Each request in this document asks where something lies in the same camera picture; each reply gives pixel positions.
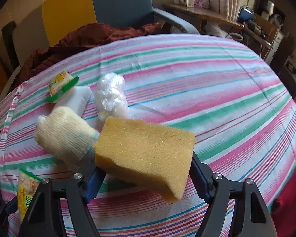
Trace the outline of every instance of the crumpled white plastic bag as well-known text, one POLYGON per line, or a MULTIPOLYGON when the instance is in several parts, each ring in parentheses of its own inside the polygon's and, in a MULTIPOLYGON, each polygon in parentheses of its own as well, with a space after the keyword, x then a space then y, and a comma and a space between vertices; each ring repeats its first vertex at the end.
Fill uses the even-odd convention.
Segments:
POLYGON ((108 116, 122 119, 128 117, 124 87, 124 78, 115 73, 108 73, 99 79, 94 94, 95 105, 99 110, 99 120, 103 122, 108 116))

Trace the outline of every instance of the plastic bag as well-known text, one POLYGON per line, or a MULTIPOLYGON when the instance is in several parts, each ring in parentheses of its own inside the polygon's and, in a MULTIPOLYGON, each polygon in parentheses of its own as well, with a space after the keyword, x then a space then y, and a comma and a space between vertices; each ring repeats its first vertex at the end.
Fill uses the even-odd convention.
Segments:
POLYGON ((18 209, 21 222, 25 217, 25 213, 40 182, 40 178, 20 168, 18 179, 18 209))
POLYGON ((127 118, 128 105, 124 85, 124 78, 115 73, 108 73, 99 79, 94 98, 101 121, 105 121, 108 116, 127 118))

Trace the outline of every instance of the cream knit glove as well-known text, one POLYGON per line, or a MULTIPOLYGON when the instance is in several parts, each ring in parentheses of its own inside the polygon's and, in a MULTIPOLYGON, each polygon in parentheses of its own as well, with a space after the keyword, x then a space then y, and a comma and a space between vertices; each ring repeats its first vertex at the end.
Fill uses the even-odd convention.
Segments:
POLYGON ((70 108, 59 107, 37 123, 35 140, 48 153, 64 161, 70 170, 80 171, 94 160, 92 143, 99 132, 70 108))

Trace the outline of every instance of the tablecloth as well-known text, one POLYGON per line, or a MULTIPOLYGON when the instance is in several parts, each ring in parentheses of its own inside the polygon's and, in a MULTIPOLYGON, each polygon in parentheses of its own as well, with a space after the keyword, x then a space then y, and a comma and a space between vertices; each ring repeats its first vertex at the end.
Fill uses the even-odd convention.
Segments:
MULTIPOLYGON (((253 51, 233 40, 189 34, 154 35, 114 42, 76 54, 20 85, 0 103, 0 183, 10 200, 19 168, 52 180, 72 175, 35 142, 39 115, 48 115, 47 82, 62 70, 93 91, 100 76, 125 78, 129 118, 195 133, 194 151, 228 179, 252 178, 268 206, 296 165, 296 105, 277 75, 253 51)), ((96 126, 92 97, 83 119, 96 126)), ((74 236, 66 200, 62 213, 74 236)), ((230 200, 221 236, 233 213, 230 200)), ((101 236, 194 236, 206 212, 188 178, 183 198, 158 194, 106 176, 88 205, 101 236)), ((19 216, 9 217, 16 236, 19 216)))

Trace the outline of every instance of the yellow chair backrest panel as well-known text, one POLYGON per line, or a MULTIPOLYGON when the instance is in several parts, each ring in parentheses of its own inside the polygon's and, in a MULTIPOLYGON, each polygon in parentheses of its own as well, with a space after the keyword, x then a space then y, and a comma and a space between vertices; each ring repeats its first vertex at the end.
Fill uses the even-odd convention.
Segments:
POLYGON ((50 46, 71 31, 96 23, 92 0, 47 0, 42 5, 42 16, 50 46))

